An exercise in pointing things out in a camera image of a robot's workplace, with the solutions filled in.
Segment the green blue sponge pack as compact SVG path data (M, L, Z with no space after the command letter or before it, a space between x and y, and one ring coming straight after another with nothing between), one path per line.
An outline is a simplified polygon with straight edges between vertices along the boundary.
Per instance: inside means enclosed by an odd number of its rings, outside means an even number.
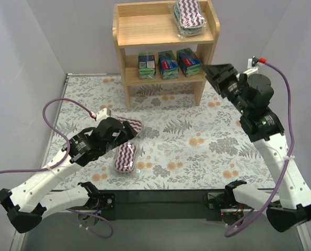
M158 66L163 80L179 77L179 66L171 50L158 52Z
M154 79L156 75L155 55L153 52L138 54L139 79Z
M176 56L185 77L192 77L201 72L202 63L190 48L178 50Z

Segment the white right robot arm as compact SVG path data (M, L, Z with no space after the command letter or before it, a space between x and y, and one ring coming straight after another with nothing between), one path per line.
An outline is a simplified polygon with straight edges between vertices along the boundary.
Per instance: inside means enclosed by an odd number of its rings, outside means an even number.
M238 73L231 64L202 66L213 89L240 113L240 125L262 156L275 187L266 193L236 180L224 190L228 204L242 204L250 212L229 226L226 237L232 237L266 215L278 232L311 220L311 189L301 175L292 154L294 139L286 139L278 116L269 108L274 94L271 81L249 69Z

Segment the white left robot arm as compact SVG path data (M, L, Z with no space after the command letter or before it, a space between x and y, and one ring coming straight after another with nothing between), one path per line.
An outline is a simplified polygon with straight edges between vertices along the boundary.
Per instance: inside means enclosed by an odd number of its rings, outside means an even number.
M142 127L138 121L104 119L97 127L85 128L70 138L69 145L64 145L45 168L24 183L11 190L0 190L0 203L17 232L26 233L45 217L69 208L94 209L98 204L104 205L103 197L91 182L57 193L51 191L88 163L135 138Z

